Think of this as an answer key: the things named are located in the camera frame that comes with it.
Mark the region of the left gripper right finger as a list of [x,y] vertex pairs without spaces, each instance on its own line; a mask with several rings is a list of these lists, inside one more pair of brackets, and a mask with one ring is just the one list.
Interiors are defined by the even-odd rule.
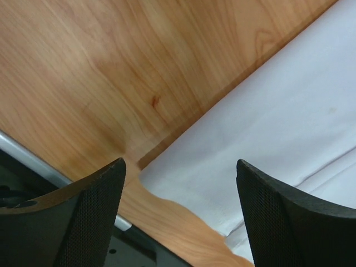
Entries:
[[355,266],[355,209],[303,192],[244,160],[236,171],[255,266]]

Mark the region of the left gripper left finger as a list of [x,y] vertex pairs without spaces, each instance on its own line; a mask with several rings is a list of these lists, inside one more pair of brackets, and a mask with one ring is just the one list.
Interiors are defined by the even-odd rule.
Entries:
[[1,208],[1,266],[103,266],[125,175],[119,158],[63,188]]

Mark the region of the white t shirt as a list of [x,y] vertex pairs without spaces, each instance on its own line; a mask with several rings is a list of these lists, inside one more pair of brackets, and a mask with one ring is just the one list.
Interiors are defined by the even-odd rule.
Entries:
[[236,186],[243,159],[355,207],[355,2],[338,1],[233,89],[140,175],[252,260]]

